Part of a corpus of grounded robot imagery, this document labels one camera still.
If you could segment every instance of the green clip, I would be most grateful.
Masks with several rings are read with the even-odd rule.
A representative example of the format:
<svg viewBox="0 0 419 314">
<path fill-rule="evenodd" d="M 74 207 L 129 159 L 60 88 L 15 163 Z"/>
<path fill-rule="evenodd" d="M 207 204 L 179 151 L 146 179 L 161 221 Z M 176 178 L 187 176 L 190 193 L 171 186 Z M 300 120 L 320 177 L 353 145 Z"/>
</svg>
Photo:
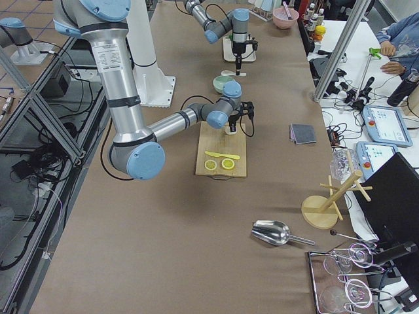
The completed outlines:
<svg viewBox="0 0 419 314">
<path fill-rule="evenodd" d="M 379 55 L 381 49 L 379 48 L 370 48 L 369 49 L 369 54 L 372 55 L 373 57 L 377 57 L 378 59 L 381 59 L 381 56 Z"/>
</svg>

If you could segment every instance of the human hand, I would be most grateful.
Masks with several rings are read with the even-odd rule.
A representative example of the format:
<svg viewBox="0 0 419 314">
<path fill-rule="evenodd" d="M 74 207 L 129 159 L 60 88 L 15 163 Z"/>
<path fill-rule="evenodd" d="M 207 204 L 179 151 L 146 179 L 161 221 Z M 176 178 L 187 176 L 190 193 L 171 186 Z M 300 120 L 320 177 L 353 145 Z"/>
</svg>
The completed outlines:
<svg viewBox="0 0 419 314">
<path fill-rule="evenodd" d="M 394 74 L 394 75 L 400 75 L 406 71 L 406 68 L 396 61 L 387 62 L 380 69 L 384 73 Z"/>
<path fill-rule="evenodd" d="M 383 41 L 380 44 L 380 46 L 381 46 L 380 53 L 383 56 L 389 56 L 389 57 L 394 56 L 394 54 L 395 54 L 395 47 L 394 47 L 394 45 L 391 44 L 391 42 L 389 42 L 389 41 Z"/>
</svg>

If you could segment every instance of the blue joint cap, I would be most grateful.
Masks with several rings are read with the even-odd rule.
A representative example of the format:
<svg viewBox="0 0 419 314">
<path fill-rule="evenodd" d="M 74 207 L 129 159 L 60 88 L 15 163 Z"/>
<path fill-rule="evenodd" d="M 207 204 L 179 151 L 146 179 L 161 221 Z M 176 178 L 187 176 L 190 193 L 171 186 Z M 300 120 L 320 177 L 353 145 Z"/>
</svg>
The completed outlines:
<svg viewBox="0 0 419 314">
<path fill-rule="evenodd" d="M 242 95 L 242 87 L 235 80 L 232 80 L 224 84 L 223 94 L 230 98 L 240 97 Z"/>
<path fill-rule="evenodd" d="M 205 31 L 205 37 L 210 44 L 215 44 L 218 41 L 218 36 L 213 31 Z"/>
<path fill-rule="evenodd" d="M 136 147 L 126 163 L 126 172 L 134 179 L 149 180 L 163 169 L 166 155 L 156 142 L 147 142 Z"/>
<path fill-rule="evenodd" d="M 245 22 L 249 20 L 249 10 L 248 9 L 235 9 L 233 16 L 236 20 Z"/>
<path fill-rule="evenodd" d="M 2 18 L 0 25 L 9 28 L 24 28 L 25 24 L 18 18 Z"/>
<path fill-rule="evenodd" d="M 223 111 L 212 111 L 207 115 L 207 123 L 214 129 L 221 129 L 228 121 Z"/>
<path fill-rule="evenodd" d="M 79 0 L 81 4 L 98 18 L 108 22 L 120 22 L 131 9 L 131 0 Z"/>
<path fill-rule="evenodd" d="M 55 30 L 63 35 L 75 37 L 75 38 L 81 38 L 81 33 L 78 28 L 71 27 L 68 25 L 65 25 L 63 23 L 59 23 L 54 20 Z"/>
</svg>

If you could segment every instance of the wooden cutting board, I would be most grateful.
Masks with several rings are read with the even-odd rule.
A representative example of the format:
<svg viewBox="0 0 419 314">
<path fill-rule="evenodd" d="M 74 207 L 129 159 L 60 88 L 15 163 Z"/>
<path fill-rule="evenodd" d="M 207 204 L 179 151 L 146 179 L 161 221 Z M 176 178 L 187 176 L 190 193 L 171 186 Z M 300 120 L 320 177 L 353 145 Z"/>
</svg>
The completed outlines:
<svg viewBox="0 0 419 314">
<path fill-rule="evenodd" d="M 246 131 L 246 125 L 242 124 L 243 130 Z M 205 154 L 205 151 L 220 152 L 222 154 L 239 155 L 240 159 L 235 160 L 235 167 L 231 170 L 225 170 L 221 166 L 221 160 L 225 157 L 211 157 Z M 213 171 L 207 170 L 204 166 L 206 160 L 215 160 L 217 168 Z M 246 136 L 237 125 L 237 133 L 227 135 L 225 129 L 216 130 L 208 125 L 207 122 L 201 122 L 201 130 L 199 135 L 198 154 L 196 156 L 196 175 L 207 175 L 215 179 L 237 177 L 247 177 L 246 164 Z"/>
</svg>

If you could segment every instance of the blue sleeve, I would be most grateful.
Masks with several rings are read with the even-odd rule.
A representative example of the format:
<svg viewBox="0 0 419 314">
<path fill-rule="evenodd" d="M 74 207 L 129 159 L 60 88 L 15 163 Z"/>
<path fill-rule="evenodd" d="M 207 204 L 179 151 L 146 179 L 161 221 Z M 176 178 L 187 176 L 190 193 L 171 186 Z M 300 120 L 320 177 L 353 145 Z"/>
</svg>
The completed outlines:
<svg viewBox="0 0 419 314">
<path fill-rule="evenodd" d="M 392 38 L 396 37 L 406 26 L 412 25 L 419 21 L 419 12 L 404 18 L 397 23 L 393 23 L 389 27 L 383 28 L 379 31 L 375 37 L 379 43 L 383 41 L 392 41 Z"/>
</svg>

